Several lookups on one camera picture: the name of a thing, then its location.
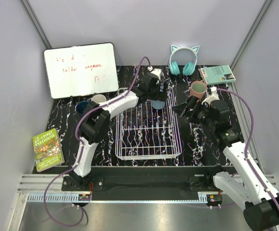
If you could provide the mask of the dark blue ceramic mug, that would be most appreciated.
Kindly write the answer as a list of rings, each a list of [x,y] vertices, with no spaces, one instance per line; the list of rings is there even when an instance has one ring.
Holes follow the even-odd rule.
[[[82,115],[88,105],[88,101],[82,101],[82,102],[79,102],[76,106],[76,112],[79,114],[79,115]]]

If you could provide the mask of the light blue handled mug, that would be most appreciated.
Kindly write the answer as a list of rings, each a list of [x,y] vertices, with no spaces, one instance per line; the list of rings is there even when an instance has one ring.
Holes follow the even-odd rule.
[[[103,94],[96,94],[91,98],[91,101],[95,103],[104,103],[106,102],[106,96]]]

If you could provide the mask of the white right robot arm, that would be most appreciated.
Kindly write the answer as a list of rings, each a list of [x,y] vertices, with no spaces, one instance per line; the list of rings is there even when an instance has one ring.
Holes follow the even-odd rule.
[[[225,192],[242,210],[244,219],[253,231],[264,231],[279,225],[279,192],[269,182],[248,152],[243,136],[230,123],[226,102],[210,103],[192,96],[174,106],[180,117],[209,129],[213,142],[229,159],[244,185],[234,180],[221,167],[204,178],[205,188]]]

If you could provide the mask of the green plastic cup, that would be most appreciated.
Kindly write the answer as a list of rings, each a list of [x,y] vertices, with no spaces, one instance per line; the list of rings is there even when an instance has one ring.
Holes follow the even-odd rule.
[[[205,93],[206,85],[202,82],[194,82],[192,85],[192,90],[198,94]]]

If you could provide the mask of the pink plastic cup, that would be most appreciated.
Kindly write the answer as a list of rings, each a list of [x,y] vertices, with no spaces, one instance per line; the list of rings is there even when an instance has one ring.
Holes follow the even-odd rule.
[[[190,86],[190,94],[189,96],[196,97],[198,99],[202,99],[204,94],[206,93],[207,85],[202,81],[194,81]]]

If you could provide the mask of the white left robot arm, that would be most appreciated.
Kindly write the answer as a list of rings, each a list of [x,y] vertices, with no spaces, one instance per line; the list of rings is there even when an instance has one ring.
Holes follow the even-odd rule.
[[[132,86],[117,97],[103,102],[89,102],[76,127],[79,150],[69,173],[72,185],[83,191],[89,186],[87,175],[91,172],[92,160],[98,144],[105,138],[111,119],[127,109],[134,108],[147,100],[160,98],[163,71],[155,68],[144,75],[137,86]]]

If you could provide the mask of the light blue plastic cup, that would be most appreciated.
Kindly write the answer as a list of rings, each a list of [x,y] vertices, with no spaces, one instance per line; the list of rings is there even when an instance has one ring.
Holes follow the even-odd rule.
[[[154,108],[156,110],[160,110],[160,109],[164,108],[165,102],[163,102],[163,101],[151,101],[151,106],[152,106],[152,108]]]

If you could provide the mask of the clear glass cup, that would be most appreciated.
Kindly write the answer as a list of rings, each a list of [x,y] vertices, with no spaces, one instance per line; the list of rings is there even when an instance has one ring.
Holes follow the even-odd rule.
[[[127,110],[126,110],[126,112],[132,112],[132,111],[134,111],[136,109],[136,107],[131,107],[131,108],[128,108]]]

